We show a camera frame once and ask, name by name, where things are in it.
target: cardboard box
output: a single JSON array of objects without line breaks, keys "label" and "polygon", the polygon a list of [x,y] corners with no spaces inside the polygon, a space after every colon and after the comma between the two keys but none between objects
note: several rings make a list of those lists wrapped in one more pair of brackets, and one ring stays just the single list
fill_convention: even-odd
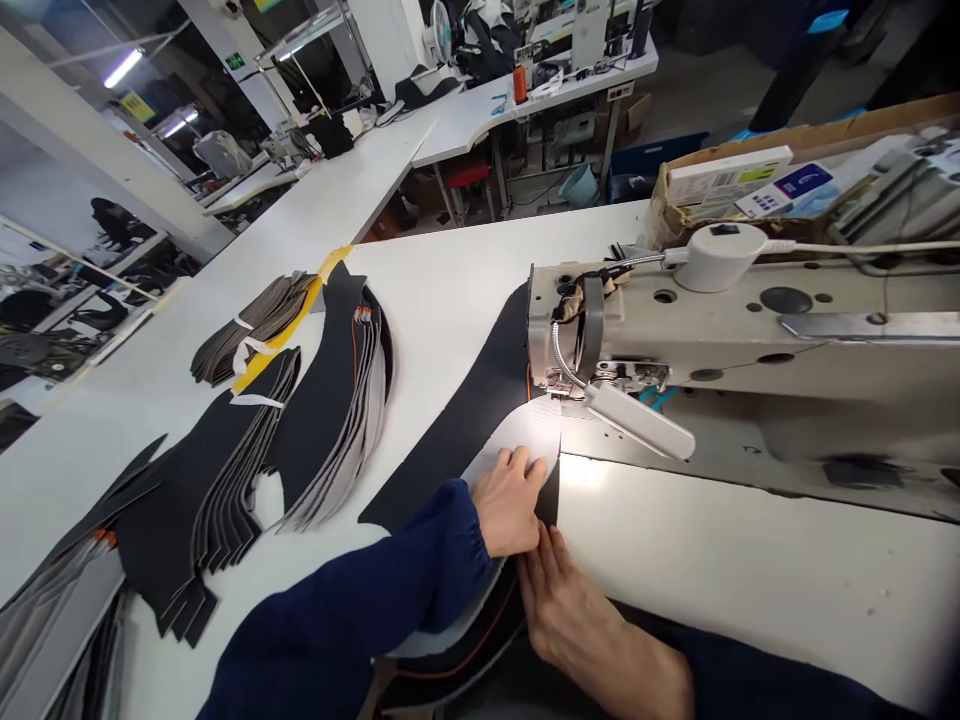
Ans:
[{"label": "cardboard box", "polygon": [[[960,93],[939,95],[903,105],[874,110],[856,117],[826,125],[801,125],[769,135],[752,137],[706,148],[660,166],[657,186],[646,216],[646,231],[651,247],[657,250],[687,244],[694,231],[719,222],[716,218],[693,220],[667,200],[667,173],[676,168],[709,160],[732,157],[778,145],[793,150],[793,164],[823,160],[834,155],[862,150],[876,140],[894,133],[916,133],[923,128],[940,125],[960,126]],[[747,221],[762,228],[770,237],[786,240],[826,242],[822,237],[829,216],[819,218],[765,218]]]},{"label": "cardboard box", "polygon": [[410,193],[410,200],[420,211],[420,217],[439,215],[447,209],[433,172],[414,171],[404,187]]},{"label": "cardboard box", "polygon": [[[643,131],[643,121],[650,114],[653,106],[653,95],[635,92],[620,101],[620,116],[617,119],[617,131],[613,136],[613,149],[632,145],[640,139]],[[610,127],[610,103],[604,101],[597,110],[597,124],[593,132],[593,145],[603,152],[603,145],[607,141],[607,128]]]}]

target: navy sweater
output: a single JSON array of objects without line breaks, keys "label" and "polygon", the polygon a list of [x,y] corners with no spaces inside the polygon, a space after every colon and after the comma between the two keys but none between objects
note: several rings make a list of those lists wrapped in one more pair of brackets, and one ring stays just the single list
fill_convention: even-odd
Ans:
[{"label": "navy sweater", "polygon": [[[217,665],[199,720],[355,720],[371,658],[415,630],[449,626],[490,563],[462,480],[439,487],[406,528],[341,557],[261,602]],[[902,713],[812,665],[682,628],[698,718],[874,718]]]}]

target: person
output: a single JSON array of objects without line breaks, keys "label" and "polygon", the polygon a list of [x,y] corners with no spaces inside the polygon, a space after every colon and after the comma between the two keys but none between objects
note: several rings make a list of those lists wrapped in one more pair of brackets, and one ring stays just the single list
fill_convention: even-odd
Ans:
[{"label": "person", "polygon": [[133,247],[133,238],[146,239],[153,236],[153,228],[139,222],[126,208],[106,198],[93,198],[93,219],[113,242],[124,250]]},{"label": "person", "polygon": [[266,598],[228,643],[199,720],[371,717],[372,660],[449,626],[491,558],[511,555],[533,649],[614,718],[911,716],[811,665],[692,628],[671,646],[627,623],[537,520],[546,475],[527,448],[501,450],[472,495],[448,480],[401,532]]}]

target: yellow sign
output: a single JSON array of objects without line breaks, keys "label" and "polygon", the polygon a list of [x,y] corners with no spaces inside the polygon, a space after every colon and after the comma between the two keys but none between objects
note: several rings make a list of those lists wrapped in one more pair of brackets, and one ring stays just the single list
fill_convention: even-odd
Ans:
[{"label": "yellow sign", "polygon": [[153,108],[147,105],[144,99],[135,92],[131,91],[124,95],[120,99],[120,104],[129,110],[130,114],[140,122],[147,122],[151,118],[156,117]]}]

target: ceiling light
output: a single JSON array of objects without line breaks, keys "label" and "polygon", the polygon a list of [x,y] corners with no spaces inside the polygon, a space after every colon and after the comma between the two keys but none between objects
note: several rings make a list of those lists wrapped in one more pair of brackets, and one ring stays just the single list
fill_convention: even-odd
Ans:
[{"label": "ceiling light", "polygon": [[103,86],[106,88],[112,88],[121,80],[124,76],[133,69],[133,66],[136,65],[143,59],[143,50],[140,48],[134,48],[130,51],[130,54],[124,58],[123,62],[117,66],[117,69],[110,73],[110,76],[103,81]]},{"label": "ceiling light", "polygon": [[187,126],[187,123],[188,123],[188,122],[193,122],[194,120],[196,120],[198,115],[199,115],[199,113],[198,113],[196,110],[194,110],[192,113],[190,113],[189,115],[187,115],[183,120],[181,120],[181,121],[178,122],[176,125],[174,125],[172,128],[170,128],[169,130],[167,130],[167,131],[163,134],[163,139],[166,140],[168,137],[170,137],[171,135],[173,135],[175,132],[177,132],[177,131],[180,130],[181,128],[185,128],[185,127]]}]

